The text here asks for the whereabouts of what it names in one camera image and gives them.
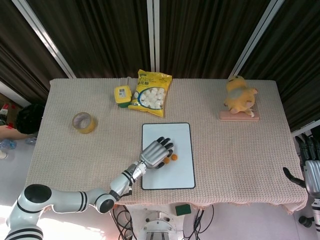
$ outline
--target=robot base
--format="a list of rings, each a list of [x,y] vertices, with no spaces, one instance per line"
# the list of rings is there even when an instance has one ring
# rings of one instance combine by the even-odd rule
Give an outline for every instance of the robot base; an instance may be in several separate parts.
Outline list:
[[[127,205],[137,240],[182,240],[185,216],[176,216],[175,205]]]

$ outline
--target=small yellow box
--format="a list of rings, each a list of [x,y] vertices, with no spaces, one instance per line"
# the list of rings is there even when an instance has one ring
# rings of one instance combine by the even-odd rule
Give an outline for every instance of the small yellow box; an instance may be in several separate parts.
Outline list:
[[[114,89],[114,99],[120,108],[127,108],[131,102],[131,90],[128,85],[117,86]]]

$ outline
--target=yellow tape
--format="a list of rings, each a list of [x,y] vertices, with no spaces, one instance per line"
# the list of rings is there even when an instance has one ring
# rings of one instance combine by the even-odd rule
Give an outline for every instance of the yellow tape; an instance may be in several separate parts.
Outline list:
[[[72,126],[82,134],[91,133],[96,128],[94,118],[87,112],[79,112],[72,119]]]

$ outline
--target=knit tablecloth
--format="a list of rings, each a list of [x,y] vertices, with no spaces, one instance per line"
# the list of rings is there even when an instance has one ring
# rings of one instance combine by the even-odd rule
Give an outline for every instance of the knit tablecloth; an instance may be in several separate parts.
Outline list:
[[[110,182],[138,159],[142,125],[190,124],[194,189],[142,190],[141,179],[121,204],[270,203],[289,212],[302,209],[307,192],[291,183],[282,168],[302,178],[300,160],[286,120],[276,82],[247,80],[258,89],[258,122],[220,121],[226,110],[225,79],[173,79],[165,101],[165,117],[119,108],[114,88],[135,78],[54,79],[45,107],[26,184],[61,191],[87,191]],[[80,134],[72,119],[87,112],[96,129]]]

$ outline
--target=robotic arm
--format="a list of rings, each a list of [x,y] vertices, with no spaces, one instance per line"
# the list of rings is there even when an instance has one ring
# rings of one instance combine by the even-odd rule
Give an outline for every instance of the robotic arm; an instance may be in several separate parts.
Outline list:
[[[138,161],[111,182],[109,193],[102,188],[72,192],[58,191],[41,184],[27,186],[6,220],[11,230],[5,240],[42,240],[43,232],[37,222],[48,206],[52,206],[56,213],[83,212],[89,205],[101,214],[109,212],[121,197],[132,194],[133,183],[146,173],[146,169],[164,165],[163,159],[170,156],[174,148],[174,144],[169,141],[169,138],[164,137],[153,141],[143,150]]]
[[[304,180],[294,177],[288,168],[284,167],[285,176],[293,183],[302,188],[314,198],[312,203],[313,217],[301,216],[299,223],[309,228],[312,222],[315,222],[317,237],[320,240],[320,143],[315,138],[309,138],[302,134],[303,140],[296,136],[295,139],[299,144]]]

